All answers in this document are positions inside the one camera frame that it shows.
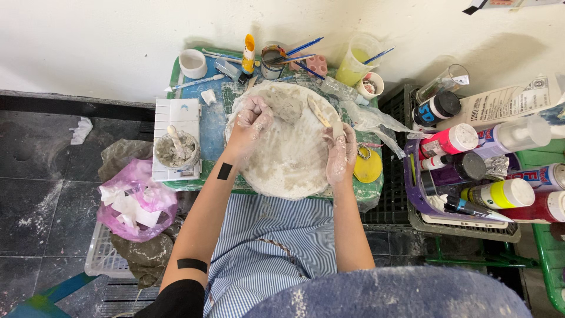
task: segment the striped apron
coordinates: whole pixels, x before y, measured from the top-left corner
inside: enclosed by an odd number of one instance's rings
[[[204,316],[241,317],[270,295],[336,272],[331,202],[232,194],[212,255]]]

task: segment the dark tile floor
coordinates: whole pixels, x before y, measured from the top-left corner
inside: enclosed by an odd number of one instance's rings
[[[91,120],[84,144],[70,145],[77,116],[0,111],[0,316],[84,270],[99,204],[100,152],[120,138],[136,139],[140,125]],[[366,234],[378,267],[421,265],[435,253],[431,236]],[[480,247],[477,239],[441,239],[446,255],[474,255]],[[99,277],[57,306],[72,317],[100,317],[107,281]]]

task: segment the table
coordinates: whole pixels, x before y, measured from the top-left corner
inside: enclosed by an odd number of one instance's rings
[[[212,48],[205,48],[208,51],[213,51],[216,53],[224,53],[229,55],[241,56],[241,52],[233,52]],[[214,58],[206,57],[206,64],[208,66],[208,72],[204,78],[209,78],[217,74],[218,72],[214,69]],[[333,76],[335,74],[335,69],[329,69],[328,75]],[[255,68],[255,74],[259,75],[256,84],[263,81],[263,77],[260,75],[260,68]],[[288,66],[283,72],[283,76],[294,75],[295,72],[288,70]],[[179,59],[177,58],[173,64],[170,86],[178,85],[180,83],[187,83],[193,81],[182,74],[179,66]],[[301,71],[300,76],[296,79],[288,80],[287,83],[294,83],[302,86],[306,86],[321,96],[327,98],[330,104],[332,104],[338,113],[342,116],[342,120],[345,123],[351,123],[347,111],[339,107],[339,101],[331,96],[327,96],[325,93],[321,92],[315,79],[308,76],[306,71]],[[202,117],[200,119],[200,144],[201,144],[201,157],[202,157],[202,173],[200,174],[200,179],[197,180],[181,180],[181,181],[168,181],[164,182],[168,187],[174,188],[178,191],[200,191],[204,182],[210,175],[210,172],[216,161],[220,157],[222,151],[224,150],[225,140],[224,140],[224,129],[226,124],[226,114],[231,113],[231,107],[233,100],[243,94],[247,84],[241,85],[239,83],[234,83],[227,77],[221,80],[215,80],[206,82],[200,85],[194,85],[183,88],[180,92],[170,92],[167,94],[167,99],[173,98],[198,98],[202,106]],[[216,94],[217,103],[207,106],[202,100],[200,95],[203,91],[208,89],[213,89]],[[377,98],[374,98],[370,104],[372,107],[377,107]],[[368,142],[380,144],[380,139],[373,133],[355,131],[357,141]],[[382,157],[382,152],[380,148],[374,148],[379,156]],[[358,203],[363,203],[369,207],[374,207],[379,201],[381,190],[383,188],[383,173],[379,178],[371,183],[361,183],[356,178],[353,178],[353,189]],[[245,182],[241,175],[236,177],[236,181],[233,186],[232,193],[239,194],[257,194],[253,191],[252,187]],[[332,199],[333,192],[331,188],[326,191],[310,196],[312,199]]]

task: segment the hand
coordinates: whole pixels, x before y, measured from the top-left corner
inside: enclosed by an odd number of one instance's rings
[[[247,160],[255,150],[257,140],[273,124],[273,111],[261,96],[249,96],[243,103],[226,149],[234,151],[238,158]]]
[[[325,176],[332,188],[336,188],[344,181],[353,182],[353,167],[357,159],[357,141],[355,131],[348,124],[343,124],[345,136],[333,139],[333,128],[324,127],[323,139],[328,144],[328,165]]]

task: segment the black sleeve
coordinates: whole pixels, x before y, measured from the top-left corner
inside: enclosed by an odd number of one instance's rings
[[[187,317],[202,318],[204,287],[195,280],[179,280],[165,287],[157,299],[138,311],[134,318]]]

